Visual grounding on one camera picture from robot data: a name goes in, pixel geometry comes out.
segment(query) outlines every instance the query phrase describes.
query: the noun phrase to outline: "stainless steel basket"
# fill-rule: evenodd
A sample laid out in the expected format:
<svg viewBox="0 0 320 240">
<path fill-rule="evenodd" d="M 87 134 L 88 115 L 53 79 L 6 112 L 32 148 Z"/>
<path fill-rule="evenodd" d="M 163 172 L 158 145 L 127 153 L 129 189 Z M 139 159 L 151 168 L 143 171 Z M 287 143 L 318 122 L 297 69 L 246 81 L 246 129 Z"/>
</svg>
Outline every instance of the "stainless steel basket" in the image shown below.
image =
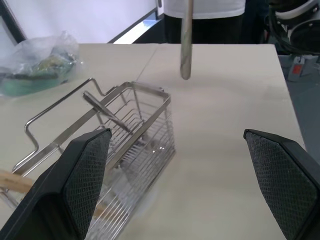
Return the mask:
<svg viewBox="0 0 320 240">
<path fill-rule="evenodd" d="M 83 98 L 93 108 L 40 149 L 29 126 L 90 82 L 103 99 L 98 101 L 85 91 Z M 24 131 L 35 149 L 12 173 L 26 177 L 48 158 L 57 160 L 64 146 L 84 131 L 110 128 L 103 185 L 86 239 L 113 240 L 175 154 L 170 102 L 163 89 L 137 82 L 125 82 L 102 93 L 96 80 L 90 78 L 26 123 Z M 6 189 L 0 195 L 12 207 L 23 197 Z"/>
</svg>

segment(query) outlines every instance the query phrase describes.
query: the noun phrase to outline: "table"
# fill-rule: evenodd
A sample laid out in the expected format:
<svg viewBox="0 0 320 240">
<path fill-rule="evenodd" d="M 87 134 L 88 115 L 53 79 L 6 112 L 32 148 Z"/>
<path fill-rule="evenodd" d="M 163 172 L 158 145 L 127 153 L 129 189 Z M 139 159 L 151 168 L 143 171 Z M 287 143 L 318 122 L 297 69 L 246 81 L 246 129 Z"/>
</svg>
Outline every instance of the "table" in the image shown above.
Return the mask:
<svg viewBox="0 0 320 240">
<path fill-rule="evenodd" d="M 6 136 L 1 168 L 11 169 L 32 150 L 25 122 L 86 77 L 95 77 L 104 90 L 125 81 L 147 82 L 172 96 L 177 154 L 119 239 L 285 239 L 243 139 L 251 128 L 304 144 L 272 45 L 195 45 L 188 81 L 179 76 L 179 45 L 83 44 L 80 54 L 86 74 L 79 80 L 0 100 L 0 132 Z M 33 129 L 40 140 L 52 140 L 45 130 L 54 134 L 90 109 L 73 98 L 68 104 L 74 111 L 62 106 Z"/>
</svg>

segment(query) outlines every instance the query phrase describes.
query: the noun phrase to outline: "clear plastic bag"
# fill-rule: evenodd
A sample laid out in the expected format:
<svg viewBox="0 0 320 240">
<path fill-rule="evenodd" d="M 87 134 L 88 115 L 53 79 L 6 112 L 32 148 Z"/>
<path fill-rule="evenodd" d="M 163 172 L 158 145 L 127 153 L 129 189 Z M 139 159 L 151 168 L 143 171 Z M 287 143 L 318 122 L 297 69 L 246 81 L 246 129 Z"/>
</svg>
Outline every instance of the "clear plastic bag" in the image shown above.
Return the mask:
<svg viewBox="0 0 320 240">
<path fill-rule="evenodd" d="M 0 60 L 1 92 L 21 96 L 55 87 L 75 75 L 79 46 L 68 33 L 28 39 Z"/>
</svg>

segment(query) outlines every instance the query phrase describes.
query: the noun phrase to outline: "cable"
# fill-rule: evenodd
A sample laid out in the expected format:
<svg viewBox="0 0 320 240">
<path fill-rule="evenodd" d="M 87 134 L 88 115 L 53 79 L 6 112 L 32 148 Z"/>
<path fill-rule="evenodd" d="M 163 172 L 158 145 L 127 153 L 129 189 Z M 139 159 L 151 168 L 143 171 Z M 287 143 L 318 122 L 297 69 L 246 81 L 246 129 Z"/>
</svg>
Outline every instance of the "cable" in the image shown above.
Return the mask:
<svg viewBox="0 0 320 240">
<path fill-rule="evenodd" d="M 269 6 L 269 24 L 270 24 L 271 33 L 274 35 L 274 37 L 279 42 L 281 47 L 285 50 L 285 52 L 288 52 L 293 55 L 319 55 L 320 56 L 320 52 L 301 50 L 299 48 L 292 46 L 290 43 L 282 39 L 282 37 L 280 36 L 282 27 L 278 24 L 278 20 L 276 18 L 276 11 L 272 5 Z"/>
</svg>

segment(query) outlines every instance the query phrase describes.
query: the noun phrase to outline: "red label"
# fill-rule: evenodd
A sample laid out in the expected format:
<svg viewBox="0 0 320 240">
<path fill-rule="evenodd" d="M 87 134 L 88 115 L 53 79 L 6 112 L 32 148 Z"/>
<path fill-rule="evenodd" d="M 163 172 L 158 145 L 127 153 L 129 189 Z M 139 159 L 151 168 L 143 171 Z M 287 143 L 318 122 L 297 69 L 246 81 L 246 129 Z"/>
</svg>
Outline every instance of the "red label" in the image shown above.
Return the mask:
<svg viewBox="0 0 320 240">
<path fill-rule="evenodd" d="M 293 67 L 293 74 L 300 74 L 302 70 L 302 65 L 301 64 L 296 64 Z"/>
</svg>

